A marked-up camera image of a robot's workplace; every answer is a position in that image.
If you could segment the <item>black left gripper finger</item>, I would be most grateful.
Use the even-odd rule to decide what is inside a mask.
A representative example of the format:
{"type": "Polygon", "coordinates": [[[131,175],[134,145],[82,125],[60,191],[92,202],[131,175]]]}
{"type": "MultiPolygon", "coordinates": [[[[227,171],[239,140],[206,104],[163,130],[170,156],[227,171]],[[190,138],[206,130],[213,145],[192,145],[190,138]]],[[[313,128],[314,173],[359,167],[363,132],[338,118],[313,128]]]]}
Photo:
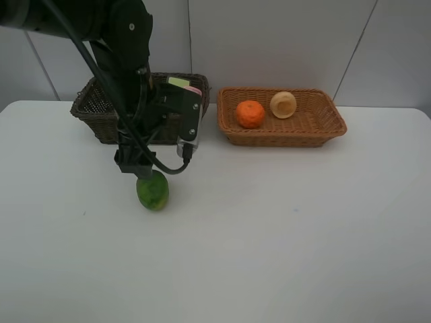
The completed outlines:
{"type": "Polygon", "coordinates": [[[151,180],[153,178],[153,170],[138,170],[136,176],[140,180],[151,180]]]}

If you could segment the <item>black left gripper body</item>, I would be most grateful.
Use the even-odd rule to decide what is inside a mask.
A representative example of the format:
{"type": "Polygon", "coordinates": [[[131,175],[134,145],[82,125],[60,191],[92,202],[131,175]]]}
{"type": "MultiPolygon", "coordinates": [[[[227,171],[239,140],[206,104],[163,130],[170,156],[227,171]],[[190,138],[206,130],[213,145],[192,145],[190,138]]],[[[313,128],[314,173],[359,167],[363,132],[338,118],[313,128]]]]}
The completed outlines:
{"type": "Polygon", "coordinates": [[[165,112],[159,110],[150,69],[142,67],[120,82],[114,82],[112,101],[118,115],[119,148],[115,161],[121,171],[151,174],[153,167],[166,174],[178,174],[177,168],[164,165],[148,147],[166,124],[165,112]]]}

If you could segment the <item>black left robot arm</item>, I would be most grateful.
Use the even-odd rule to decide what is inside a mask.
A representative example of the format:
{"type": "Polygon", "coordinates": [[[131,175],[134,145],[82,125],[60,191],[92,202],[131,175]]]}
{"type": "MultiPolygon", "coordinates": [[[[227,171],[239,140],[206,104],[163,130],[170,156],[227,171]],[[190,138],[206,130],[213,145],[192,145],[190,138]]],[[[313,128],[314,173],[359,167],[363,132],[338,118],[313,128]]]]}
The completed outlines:
{"type": "Polygon", "coordinates": [[[74,43],[116,112],[122,172],[145,178],[154,167],[185,170],[188,160],[171,169],[148,147],[166,112],[149,66],[153,17],[142,1],[2,1],[1,25],[74,43]]]}

